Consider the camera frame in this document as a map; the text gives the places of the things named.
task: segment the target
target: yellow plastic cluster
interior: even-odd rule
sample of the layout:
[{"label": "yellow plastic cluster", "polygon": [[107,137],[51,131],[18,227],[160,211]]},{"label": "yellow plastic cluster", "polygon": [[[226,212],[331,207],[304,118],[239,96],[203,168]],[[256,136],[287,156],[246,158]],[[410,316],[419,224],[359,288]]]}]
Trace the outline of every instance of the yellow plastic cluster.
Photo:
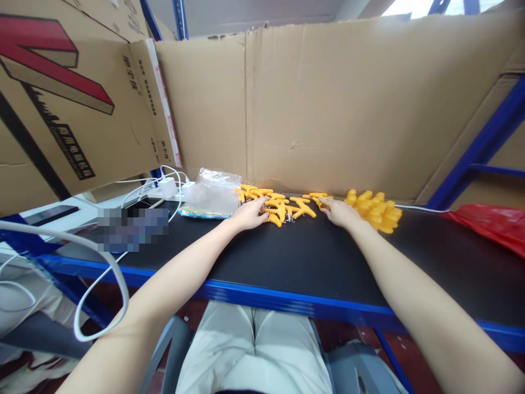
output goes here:
[{"label": "yellow plastic cluster", "polygon": [[353,206],[375,230],[387,234],[394,232],[403,214],[401,209],[395,207],[395,202],[384,201],[384,193],[373,196],[370,190],[357,197],[355,189],[351,189],[346,195],[345,202]]},{"label": "yellow plastic cluster", "polygon": [[[256,186],[242,184],[240,189],[235,189],[239,193],[239,200],[241,202],[249,201],[250,199],[261,198],[263,196],[270,197],[270,200],[266,202],[262,212],[268,212],[267,222],[271,222],[278,227],[281,227],[286,217],[293,217],[297,219],[302,214],[316,217],[316,213],[312,211],[306,204],[310,203],[310,196],[303,196],[307,198],[291,197],[290,200],[286,198],[284,194],[274,193],[272,189],[259,189]],[[297,206],[288,205],[290,201],[293,201]]]}]

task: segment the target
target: chair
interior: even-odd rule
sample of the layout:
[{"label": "chair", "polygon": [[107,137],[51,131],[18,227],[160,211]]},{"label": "chair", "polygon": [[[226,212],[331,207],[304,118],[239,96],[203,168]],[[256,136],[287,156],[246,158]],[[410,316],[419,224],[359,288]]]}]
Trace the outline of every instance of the chair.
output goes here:
[{"label": "chair", "polygon": [[[398,394],[406,393],[395,375],[376,355],[374,349],[364,343],[352,341],[331,352],[324,352],[319,335],[312,322],[323,360],[326,363],[334,394]],[[177,388],[180,369],[190,348],[193,333],[179,317],[173,316],[166,325],[151,358],[140,394],[145,394],[159,366],[159,362],[171,342],[166,371],[162,381],[162,394],[173,394]]]}]

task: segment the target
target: white pants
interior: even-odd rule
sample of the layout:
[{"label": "white pants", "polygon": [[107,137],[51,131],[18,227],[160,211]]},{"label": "white pants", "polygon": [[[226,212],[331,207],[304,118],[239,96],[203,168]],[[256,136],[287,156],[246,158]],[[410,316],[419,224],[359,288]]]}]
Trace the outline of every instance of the white pants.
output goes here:
[{"label": "white pants", "polygon": [[332,393],[308,318],[210,301],[176,394],[220,390]]}]

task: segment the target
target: forearm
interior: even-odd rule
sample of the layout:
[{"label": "forearm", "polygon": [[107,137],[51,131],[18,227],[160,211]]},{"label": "forearm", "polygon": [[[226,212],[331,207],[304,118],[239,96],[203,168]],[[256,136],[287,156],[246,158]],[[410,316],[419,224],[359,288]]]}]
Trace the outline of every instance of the forearm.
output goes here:
[{"label": "forearm", "polygon": [[348,231],[445,392],[521,392],[521,371],[434,280],[366,222]]},{"label": "forearm", "polygon": [[59,392],[138,392],[164,326],[238,232],[227,219],[172,258],[135,293],[123,320],[95,342]]}]

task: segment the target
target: black work surface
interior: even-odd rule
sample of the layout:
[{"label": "black work surface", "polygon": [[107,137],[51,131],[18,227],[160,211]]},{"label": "black work surface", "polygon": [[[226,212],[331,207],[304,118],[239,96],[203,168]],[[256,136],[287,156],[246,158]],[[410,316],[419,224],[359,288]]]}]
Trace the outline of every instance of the black work surface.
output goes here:
[{"label": "black work surface", "polygon": [[[173,211],[176,205],[160,207]],[[168,235],[141,245],[140,252],[120,264],[158,270],[219,223],[177,216]],[[525,260],[513,252],[435,213],[408,209],[399,228],[383,236],[473,318],[525,328]],[[281,228],[265,223],[241,233],[219,256],[208,279],[387,306],[355,242],[323,213]]]}]

